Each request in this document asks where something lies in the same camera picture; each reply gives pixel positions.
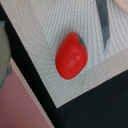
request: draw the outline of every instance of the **green object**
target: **green object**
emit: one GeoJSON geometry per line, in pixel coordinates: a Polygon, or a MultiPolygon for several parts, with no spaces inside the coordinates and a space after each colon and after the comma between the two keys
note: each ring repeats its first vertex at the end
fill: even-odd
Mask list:
{"type": "Polygon", "coordinates": [[[0,90],[10,73],[9,62],[11,51],[9,41],[5,32],[5,22],[0,21],[0,90]]]}
{"type": "Polygon", "coordinates": [[[79,38],[79,44],[82,44],[85,49],[85,44],[84,44],[83,39],[79,35],[77,35],[77,37],[79,38]]]}

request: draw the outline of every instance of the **gray fabric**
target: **gray fabric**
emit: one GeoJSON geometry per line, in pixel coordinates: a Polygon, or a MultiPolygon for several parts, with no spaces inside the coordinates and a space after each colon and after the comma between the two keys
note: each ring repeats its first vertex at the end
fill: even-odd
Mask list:
{"type": "Polygon", "coordinates": [[[112,0],[107,0],[110,19],[107,57],[95,0],[1,0],[1,3],[56,107],[128,69],[128,14],[112,0]],[[78,32],[84,39],[89,60],[77,77],[67,81],[57,73],[54,58],[57,47],[70,31],[78,32]]]}

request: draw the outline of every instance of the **pink surface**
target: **pink surface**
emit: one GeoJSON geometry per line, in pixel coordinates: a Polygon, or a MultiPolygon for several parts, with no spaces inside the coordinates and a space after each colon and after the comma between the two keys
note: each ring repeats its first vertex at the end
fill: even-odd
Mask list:
{"type": "Polygon", "coordinates": [[[50,128],[14,70],[0,92],[0,128],[50,128]]]}

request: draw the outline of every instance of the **knife blade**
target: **knife blade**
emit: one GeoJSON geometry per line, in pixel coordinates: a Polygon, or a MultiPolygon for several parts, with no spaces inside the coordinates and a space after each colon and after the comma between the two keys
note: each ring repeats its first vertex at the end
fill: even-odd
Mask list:
{"type": "Polygon", "coordinates": [[[110,30],[109,30],[107,2],[106,0],[96,0],[96,5],[99,13],[101,31],[104,42],[104,55],[107,56],[110,47],[110,30]]]}

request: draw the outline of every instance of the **red object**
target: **red object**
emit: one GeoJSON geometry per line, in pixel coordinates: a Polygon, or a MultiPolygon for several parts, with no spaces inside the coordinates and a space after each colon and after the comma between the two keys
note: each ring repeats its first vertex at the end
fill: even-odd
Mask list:
{"type": "Polygon", "coordinates": [[[85,67],[87,60],[88,52],[82,38],[75,32],[69,33],[56,52],[58,73],[64,79],[72,79],[85,67]]]}

